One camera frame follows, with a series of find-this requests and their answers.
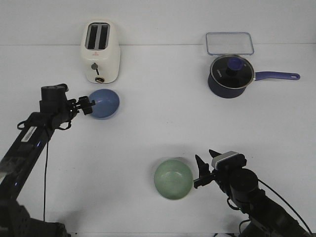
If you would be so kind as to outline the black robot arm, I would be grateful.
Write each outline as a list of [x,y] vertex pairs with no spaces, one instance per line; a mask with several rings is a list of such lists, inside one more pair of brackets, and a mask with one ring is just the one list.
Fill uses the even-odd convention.
[[220,190],[227,195],[228,206],[248,215],[248,224],[240,230],[241,237],[313,237],[303,219],[295,220],[282,206],[270,199],[259,188],[262,182],[257,175],[247,169],[247,160],[243,154],[229,151],[218,153],[209,150],[211,164],[195,156],[198,166],[198,178],[194,188],[215,181]]
[[71,126],[83,111],[92,113],[94,101],[87,96],[67,99],[68,86],[59,84],[41,88],[40,111],[21,122],[21,132],[0,161],[0,235],[2,237],[68,237],[64,224],[31,218],[17,201],[26,180],[44,147],[61,124]]

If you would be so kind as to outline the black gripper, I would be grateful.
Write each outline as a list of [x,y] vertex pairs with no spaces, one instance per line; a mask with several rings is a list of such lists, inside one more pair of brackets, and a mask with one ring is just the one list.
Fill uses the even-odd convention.
[[66,93],[59,89],[51,89],[50,86],[41,88],[41,100],[39,102],[40,112],[49,114],[52,118],[52,123],[65,123],[71,120],[82,109],[85,115],[93,113],[95,101],[89,100],[88,96],[68,100]]
[[[212,158],[220,155],[212,149],[209,149],[209,154]],[[210,171],[209,164],[198,155],[195,155],[195,159],[198,166],[198,178],[194,180],[194,188],[206,186],[214,181],[230,198],[245,198],[257,192],[258,177],[253,171],[238,166],[229,168],[227,165],[224,169]]]

